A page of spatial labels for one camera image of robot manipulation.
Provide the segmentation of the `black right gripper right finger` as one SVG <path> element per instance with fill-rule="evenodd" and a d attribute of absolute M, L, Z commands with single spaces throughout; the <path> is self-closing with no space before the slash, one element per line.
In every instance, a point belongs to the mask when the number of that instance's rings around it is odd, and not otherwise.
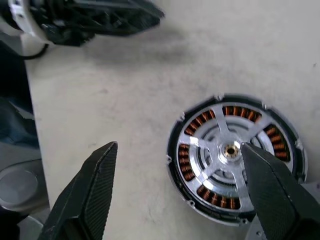
<path fill-rule="evenodd" d="M 250 143 L 241 153 L 266 240 L 320 240 L 320 181 L 299 183 L 283 162 Z"/>

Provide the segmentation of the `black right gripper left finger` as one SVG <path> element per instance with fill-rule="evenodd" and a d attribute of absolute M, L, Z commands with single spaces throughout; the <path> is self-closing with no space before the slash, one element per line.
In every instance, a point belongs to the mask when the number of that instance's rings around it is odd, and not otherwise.
<path fill-rule="evenodd" d="M 64 188 L 42 227 L 41 240 L 102 240 L 111 206 L 118 143 L 96 149 Z"/>

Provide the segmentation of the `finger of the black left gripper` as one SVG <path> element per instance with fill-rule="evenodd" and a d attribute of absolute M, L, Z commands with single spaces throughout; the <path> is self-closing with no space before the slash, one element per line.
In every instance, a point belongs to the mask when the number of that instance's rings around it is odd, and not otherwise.
<path fill-rule="evenodd" d="M 159 19 L 165 17 L 165 13 L 152 0 L 98 0 L 98 3 L 108 9 L 110 16 L 122 18 L 146 14 Z"/>
<path fill-rule="evenodd" d="M 128 18 L 110 16 L 96 31 L 98 35 L 125 37 L 145 32 L 158 26 L 161 22 L 159 17 L 151 15 L 135 15 Z"/>

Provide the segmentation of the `silver spoked rotor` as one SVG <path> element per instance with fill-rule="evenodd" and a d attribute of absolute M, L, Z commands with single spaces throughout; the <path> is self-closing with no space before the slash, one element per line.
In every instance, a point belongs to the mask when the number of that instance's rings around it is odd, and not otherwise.
<path fill-rule="evenodd" d="M 238 102 L 217 103 L 186 122 L 177 140 L 178 171 L 201 203 L 231 213 L 253 210 L 241 152 L 245 142 L 293 169 L 289 137 L 264 110 Z"/>

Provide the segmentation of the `motor housing with copper windings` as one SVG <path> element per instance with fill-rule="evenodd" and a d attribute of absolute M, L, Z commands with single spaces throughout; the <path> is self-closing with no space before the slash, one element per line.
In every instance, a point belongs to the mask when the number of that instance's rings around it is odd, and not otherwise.
<path fill-rule="evenodd" d="M 274 107 L 241 94 L 211 97 L 185 111 L 167 144 L 167 169 L 182 199 L 211 221 L 241 226 L 255 212 L 241 151 L 250 143 L 284 163 L 299 183 L 308 160 L 292 124 Z"/>

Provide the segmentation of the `dark rounded shape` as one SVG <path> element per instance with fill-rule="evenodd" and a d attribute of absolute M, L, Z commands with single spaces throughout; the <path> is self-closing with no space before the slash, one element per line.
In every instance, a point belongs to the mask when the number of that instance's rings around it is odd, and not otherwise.
<path fill-rule="evenodd" d="M 0 143 L 0 206 L 27 215 L 49 207 L 39 149 Z"/>

